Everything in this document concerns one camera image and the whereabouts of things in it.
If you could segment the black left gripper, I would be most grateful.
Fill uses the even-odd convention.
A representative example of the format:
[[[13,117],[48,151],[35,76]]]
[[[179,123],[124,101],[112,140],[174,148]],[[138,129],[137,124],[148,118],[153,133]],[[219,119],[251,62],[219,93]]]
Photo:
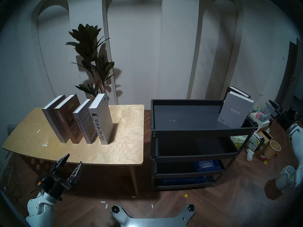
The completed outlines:
[[[83,163],[80,161],[73,173],[67,177],[62,174],[62,169],[65,166],[70,154],[60,158],[54,162],[48,174],[44,174],[40,177],[40,181],[37,183],[37,190],[41,189],[41,192],[48,194],[51,198],[57,201],[62,201],[62,194],[65,190],[70,190],[74,185],[78,183],[82,174]]]

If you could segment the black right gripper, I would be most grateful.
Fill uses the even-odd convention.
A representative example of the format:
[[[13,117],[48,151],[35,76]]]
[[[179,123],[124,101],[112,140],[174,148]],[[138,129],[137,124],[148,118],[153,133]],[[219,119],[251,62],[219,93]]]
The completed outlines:
[[[267,114],[270,115],[273,120],[276,119],[277,123],[284,131],[289,130],[295,123],[296,109],[294,107],[290,107],[287,111],[283,111],[281,105],[272,100],[266,102],[265,105]]]

